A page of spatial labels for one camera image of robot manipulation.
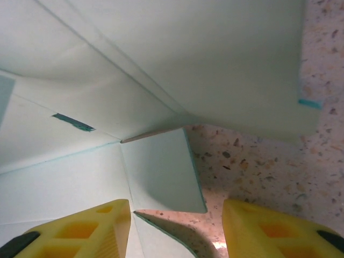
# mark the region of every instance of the cardboard edge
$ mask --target cardboard edge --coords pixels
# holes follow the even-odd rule
[[[140,140],[140,139],[143,139],[143,138],[148,138],[148,137],[155,136],[155,135],[158,135],[158,134],[171,132],[171,131],[177,130],[179,128],[173,128],[173,129],[169,129],[169,130],[152,131],[152,132],[147,132],[147,133],[139,134],[137,136],[134,136],[134,137],[122,140],[122,141],[120,141],[120,143],[121,144],[127,144],[128,142],[137,141],[137,140]]]
[[[203,213],[207,213],[208,212],[208,208],[206,206],[206,201],[205,201],[205,198],[204,198],[204,195],[203,195],[203,192],[202,192],[202,187],[200,185],[199,173],[198,173],[198,170],[197,170],[197,167],[196,167],[196,164],[195,164],[194,155],[192,154],[192,149],[191,149],[191,146],[190,146],[189,137],[188,137],[187,131],[186,131],[186,129],[184,127],[182,128],[182,130],[183,130],[183,133],[184,133],[185,141],[187,142],[187,145],[188,145],[188,151],[189,151],[189,155],[190,155],[190,160],[191,160],[191,163],[192,163],[193,170],[195,172],[195,177],[196,177],[196,181],[197,181],[197,184],[198,184],[199,193],[201,195],[202,202],[203,202],[203,205],[204,205],[204,212]]]
[[[180,239],[176,238],[174,235],[171,235],[170,233],[168,233],[167,231],[163,230],[162,228],[158,227],[157,225],[155,225],[153,222],[145,219],[143,216],[141,216],[140,214],[137,213],[137,211],[133,212],[135,216],[137,216],[138,218],[142,219],[144,222],[148,223],[149,225],[155,227],[157,230],[161,231],[162,233],[166,234],[167,236],[169,236],[170,238],[172,238],[173,240],[177,241],[178,243],[180,243],[183,247],[185,247],[195,258],[199,258],[197,256],[197,254],[188,246],[186,245],[184,242],[182,242]]]
[[[2,94],[4,94],[4,96],[2,96],[4,98],[2,107],[0,107],[0,126],[1,126],[1,123],[3,122],[3,119],[6,116],[6,111],[9,106],[12,94],[13,94],[13,89],[15,87],[16,80],[0,74],[0,83],[1,83],[0,86],[2,88],[0,89],[0,91]]]
[[[36,0],[53,17],[66,25],[75,35],[82,38],[99,54],[106,56],[116,68],[136,81],[145,91],[158,99],[174,113],[186,113],[186,109],[168,94],[153,78],[123,52],[91,19],[82,14],[70,1]]]

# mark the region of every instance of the countertop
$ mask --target countertop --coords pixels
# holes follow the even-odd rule
[[[144,211],[197,255],[228,257],[226,198],[326,225],[344,235],[344,1],[307,2],[301,84],[322,101],[317,132],[296,145],[211,125],[188,126],[208,213]]]

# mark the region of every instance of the yellow plastic wedge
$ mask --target yellow plastic wedge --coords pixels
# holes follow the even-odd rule
[[[319,224],[238,200],[225,200],[230,258],[344,258],[344,239]]]
[[[130,221],[128,200],[114,200],[30,229],[40,236],[16,258],[124,258]]]

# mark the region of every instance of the folded foam board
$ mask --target folded foam board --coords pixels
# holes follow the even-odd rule
[[[13,95],[0,130],[0,174],[101,146],[119,139],[84,132],[54,111]]]
[[[132,211],[164,208],[206,212],[184,130],[148,138],[122,144],[109,142],[0,175],[0,195],[6,196],[0,199],[0,227],[5,229],[0,232],[0,239],[9,240],[13,235],[9,232],[25,231],[36,221],[61,218],[114,199],[128,199]],[[158,154],[162,150],[164,157]],[[146,155],[161,159],[147,159]],[[140,173],[146,176],[133,182],[138,174],[132,168],[137,168],[137,162],[142,164]],[[136,232],[130,235],[127,257],[161,257],[176,245],[184,249],[155,227],[142,226],[141,219],[133,219],[131,228]],[[147,256],[145,252],[156,254]],[[180,252],[193,256],[189,251]],[[169,255],[179,257],[177,253]]]
[[[304,1],[0,5],[15,93],[116,138],[185,115],[282,140],[315,131],[319,111],[298,103]]]

